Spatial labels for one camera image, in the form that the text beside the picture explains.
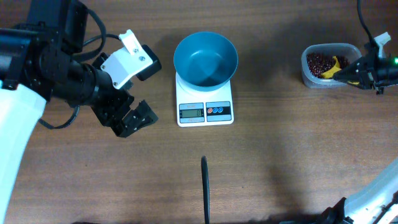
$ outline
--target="blue bowl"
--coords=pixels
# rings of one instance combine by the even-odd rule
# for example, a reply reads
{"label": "blue bowl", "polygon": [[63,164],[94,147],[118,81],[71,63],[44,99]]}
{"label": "blue bowl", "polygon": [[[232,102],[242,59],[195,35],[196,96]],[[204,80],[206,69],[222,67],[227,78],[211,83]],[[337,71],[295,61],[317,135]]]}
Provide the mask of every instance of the blue bowl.
{"label": "blue bowl", "polygon": [[238,53],[227,38],[198,32],[181,41],[174,53],[174,67],[190,88],[213,91],[227,83],[238,67]]}

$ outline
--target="yellow scoop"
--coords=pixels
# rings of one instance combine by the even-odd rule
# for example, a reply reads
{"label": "yellow scoop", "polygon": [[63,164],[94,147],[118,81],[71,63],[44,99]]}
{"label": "yellow scoop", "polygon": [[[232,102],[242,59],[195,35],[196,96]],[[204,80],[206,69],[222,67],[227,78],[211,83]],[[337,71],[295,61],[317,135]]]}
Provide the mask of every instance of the yellow scoop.
{"label": "yellow scoop", "polygon": [[341,68],[340,68],[340,63],[338,63],[338,60],[337,60],[336,56],[333,56],[333,59],[335,59],[335,61],[336,61],[335,66],[333,66],[333,68],[331,68],[330,70],[323,72],[323,73],[321,74],[321,76],[322,76],[323,78],[332,78],[333,75],[334,75],[336,72],[338,72],[338,71],[341,70]]}

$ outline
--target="clear plastic container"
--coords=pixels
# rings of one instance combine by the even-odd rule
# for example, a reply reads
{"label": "clear plastic container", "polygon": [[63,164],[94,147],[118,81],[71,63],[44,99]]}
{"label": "clear plastic container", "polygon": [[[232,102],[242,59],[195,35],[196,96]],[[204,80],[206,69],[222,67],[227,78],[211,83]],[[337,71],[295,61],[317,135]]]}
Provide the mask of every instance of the clear plastic container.
{"label": "clear plastic container", "polygon": [[311,74],[308,67],[307,55],[310,53],[321,53],[331,56],[344,56],[350,63],[362,57],[361,52],[351,44],[318,44],[308,47],[301,56],[302,77],[304,84],[309,88],[335,88],[345,86],[345,83],[333,79],[317,78]]}

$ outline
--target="wooden table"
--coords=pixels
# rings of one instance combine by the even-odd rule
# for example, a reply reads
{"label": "wooden table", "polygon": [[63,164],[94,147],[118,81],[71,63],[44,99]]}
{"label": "wooden table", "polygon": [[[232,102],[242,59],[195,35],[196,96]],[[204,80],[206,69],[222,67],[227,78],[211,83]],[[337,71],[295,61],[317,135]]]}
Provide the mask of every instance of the wooden table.
{"label": "wooden table", "polygon": [[[398,156],[397,87],[376,96],[302,82],[300,57],[309,45],[347,42],[366,53],[354,1],[84,3],[109,33],[132,29],[159,56],[163,69],[145,82],[133,78],[131,93],[160,119],[127,139],[102,127],[89,107],[67,129],[37,125],[6,223],[203,223],[202,155],[212,223],[318,213],[359,191]],[[23,22],[28,10],[29,2],[0,2],[0,27]],[[395,54],[397,10],[393,0],[363,2],[371,32],[388,31],[393,41],[386,51]],[[201,30],[223,34],[238,50],[231,80],[235,122],[180,128],[173,54],[184,37]],[[86,38],[98,33],[90,19]],[[109,39],[104,51],[120,47]],[[61,124],[71,113],[53,99],[44,118]]]}

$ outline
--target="wood grain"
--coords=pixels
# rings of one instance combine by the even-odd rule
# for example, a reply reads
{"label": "wood grain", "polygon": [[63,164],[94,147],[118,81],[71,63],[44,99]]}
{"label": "wood grain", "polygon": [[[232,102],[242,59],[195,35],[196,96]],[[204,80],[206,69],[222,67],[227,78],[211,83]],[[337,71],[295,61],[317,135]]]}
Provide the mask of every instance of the wood grain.
{"label": "wood grain", "polygon": [[[384,96],[352,87],[308,89],[300,56],[309,45],[367,37],[355,1],[84,1],[109,33],[132,29],[163,69],[131,93],[159,121],[127,139],[103,128],[89,108],[67,129],[37,125],[6,223],[203,223],[200,158],[210,173],[211,222],[245,223],[312,214],[370,183],[398,156],[398,88]],[[23,22],[29,1],[0,2],[0,27]],[[388,31],[398,52],[397,1],[364,1],[374,35]],[[188,34],[219,32],[236,46],[231,83],[235,122],[180,128],[173,54]],[[99,33],[89,20],[86,38]],[[120,48],[108,40],[105,52]],[[52,100],[54,124],[71,109]]]}

